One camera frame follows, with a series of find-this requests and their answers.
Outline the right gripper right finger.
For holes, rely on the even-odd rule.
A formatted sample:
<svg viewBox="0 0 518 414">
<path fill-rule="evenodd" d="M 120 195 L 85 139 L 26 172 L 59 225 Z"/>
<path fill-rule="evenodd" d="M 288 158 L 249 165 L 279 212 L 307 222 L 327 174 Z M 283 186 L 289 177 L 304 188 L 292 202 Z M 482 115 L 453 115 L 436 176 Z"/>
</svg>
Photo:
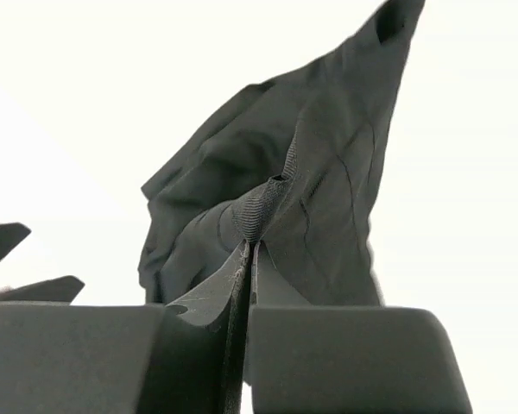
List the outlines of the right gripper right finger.
<svg viewBox="0 0 518 414">
<path fill-rule="evenodd" d="M 262 244 L 251 281 L 255 412 L 471 412 L 450 338 L 432 312 L 309 304 Z"/>
</svg>

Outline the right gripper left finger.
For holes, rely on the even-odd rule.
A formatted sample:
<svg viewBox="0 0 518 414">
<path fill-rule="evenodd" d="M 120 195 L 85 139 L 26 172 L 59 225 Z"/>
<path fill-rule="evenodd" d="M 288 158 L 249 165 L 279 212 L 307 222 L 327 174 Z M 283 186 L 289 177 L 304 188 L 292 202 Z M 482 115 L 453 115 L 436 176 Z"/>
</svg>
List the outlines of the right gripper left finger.
<svg viewBox="0 0 518 414">
<path fill-rule="evenodd" d="M 171 304 L 0 303 L 0 413 L 236 413 L 247 246 Z"/>
</svg>

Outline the black skirt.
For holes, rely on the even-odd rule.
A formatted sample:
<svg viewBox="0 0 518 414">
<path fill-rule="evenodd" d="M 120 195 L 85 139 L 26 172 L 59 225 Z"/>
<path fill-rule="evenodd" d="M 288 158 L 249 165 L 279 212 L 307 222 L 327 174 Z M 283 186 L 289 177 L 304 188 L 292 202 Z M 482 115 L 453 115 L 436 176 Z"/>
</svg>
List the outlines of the black skirt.
<svg viewBox="0 0 518 414">
<path fill-rule="evenodd" d="M 148 302 L 189 292 L 241 242 L 265 245 L 311 304 L 382 302 L 370 213 L 423 8 L 387 1 L 333 51 L 245 87 L 142 186 Z"/>
</svg>

